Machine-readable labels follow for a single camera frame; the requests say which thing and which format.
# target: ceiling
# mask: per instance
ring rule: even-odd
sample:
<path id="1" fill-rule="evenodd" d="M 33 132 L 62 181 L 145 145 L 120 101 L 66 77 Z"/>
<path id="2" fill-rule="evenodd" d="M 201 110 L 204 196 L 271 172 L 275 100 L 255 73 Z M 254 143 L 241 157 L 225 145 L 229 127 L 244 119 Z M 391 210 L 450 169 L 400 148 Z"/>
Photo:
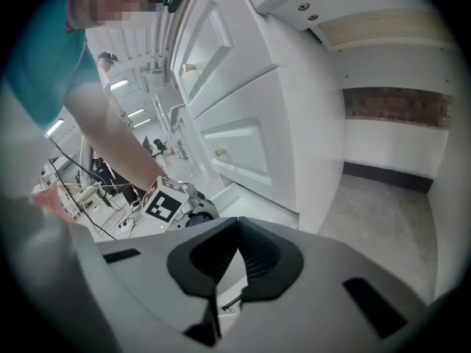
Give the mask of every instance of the ceiling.
<path id="1" fill-rule="evenodd" d="M 87 29 L 88 47 L 94 57 L 103 51 L 115 54 L 119 62 L 111 68 L 108 76 L 111 83 L 127 79 L 128 85 L 112 91 L 126 113 L 131 114 L 139 109 L 143 113 L 132 117 L 138 124 L 146 119 L 157 118 L 149 92 L 163 84 L 160 69 L 154 61 L 153 43 L 155 25 L 159 14 L 156 12 L 133 13 L 128 21 L 110 22 L 95 29 Z M 71 114 L 64 108 L 59 118 L 64 123 L 52 134 L 52 139 L 69 155 L 79 153 L 82 135 Z M 54 151 L 51 157 L 57 157 Z"/>

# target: white door panel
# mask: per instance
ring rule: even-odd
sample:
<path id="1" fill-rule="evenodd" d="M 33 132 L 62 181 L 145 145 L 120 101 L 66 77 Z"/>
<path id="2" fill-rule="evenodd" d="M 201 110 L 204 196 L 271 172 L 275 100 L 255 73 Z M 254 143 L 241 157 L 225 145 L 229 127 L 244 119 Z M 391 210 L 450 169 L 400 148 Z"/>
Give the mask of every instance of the white door panel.
<path id="1" fill-rule="evenodd" d="M 214 170 L 297 209 L 291 134 L 278 70 L 238 89 L 194 124 Z"/>
<path id="2" fill-rule="evenodd" d="M 262 28 L 248 0 L 196 0 L 172 69 L 193 119 L 275 68 Z"/>

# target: screw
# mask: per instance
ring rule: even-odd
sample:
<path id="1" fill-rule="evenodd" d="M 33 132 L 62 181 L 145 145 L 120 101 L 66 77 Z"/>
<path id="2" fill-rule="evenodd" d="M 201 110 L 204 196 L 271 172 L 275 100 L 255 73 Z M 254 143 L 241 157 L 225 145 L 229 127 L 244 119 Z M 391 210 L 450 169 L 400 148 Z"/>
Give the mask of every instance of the screw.
<path id="1" fill-rule="evenodd" d="M 310 6 L 311 5 L 309 3 L 304 3 L 304 4 L 300 4 L 297 9 L 303 11 L 303 10 L 309 9 Z"/>

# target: fluorescent light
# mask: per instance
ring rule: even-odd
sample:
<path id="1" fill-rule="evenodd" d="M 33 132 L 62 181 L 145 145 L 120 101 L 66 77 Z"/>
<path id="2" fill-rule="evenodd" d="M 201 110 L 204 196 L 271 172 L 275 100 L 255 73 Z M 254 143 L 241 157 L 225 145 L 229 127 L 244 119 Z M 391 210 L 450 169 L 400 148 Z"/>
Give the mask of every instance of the fluorescent light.
<path id="1" fill-rule="evenodd" d="M 137 115 L 137 114 L 139 114 L 139 113 L 142 113 L 143 111 L 144 111 L 144 109 L 137 110 L 137 111 L 135 111 L 135 112 L 129 114 L 127 117 L 130 118 L 131 116 L 134 116 L 134 115 Z"/>
<path id="2" fill-rule="evenodd" d="M 63 119 L 59 119 L 58 121 L 56 121 L 51 128 L 49 128 L 46 132 L 46 135 L 47 136 L 50 136 L 52 135 L 53 131 L 55 131 L 57 128 L 59 128 L 59 126 L 64 122 Z"/>
<path id="3" fill-rule="evenodd" d="M 132 126 L 132 128 L 136 128 L 137 126 L 140 126 L 141 124 L 147 123 L 148 121 L 150 121 L 150 119 L 146 119 L 145 121 L 142 121 L 142 122 L 140 122 L 140 123 L 134 124 L 134 126 Z"/>
<path id="4" fill-rule="evenodd" d="M 126 79 L 118 81 L 116 84 L 112 84 L 110 86 L 110 90 L 119 88 L 120 86 L 127 85 L 127 84 L 129 84 L 129 82 Z"/>

